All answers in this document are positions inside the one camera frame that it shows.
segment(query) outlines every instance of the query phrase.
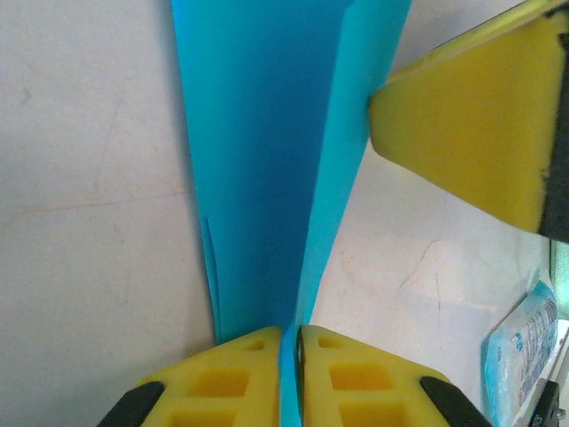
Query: blue paper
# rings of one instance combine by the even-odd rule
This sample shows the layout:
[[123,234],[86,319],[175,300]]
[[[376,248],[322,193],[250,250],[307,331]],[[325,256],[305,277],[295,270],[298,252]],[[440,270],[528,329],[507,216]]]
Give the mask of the blue paper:
[[409,0],[172,0],[218,342],[308,323]]

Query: plastic package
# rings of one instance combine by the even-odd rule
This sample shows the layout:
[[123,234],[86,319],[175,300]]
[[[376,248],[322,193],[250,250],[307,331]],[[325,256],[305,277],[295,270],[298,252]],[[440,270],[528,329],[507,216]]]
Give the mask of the plastic package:
[[556,340],[556,298],[547,276],[536,275],[528,295],[488,339],[485,386],[494,426],[512,425]]

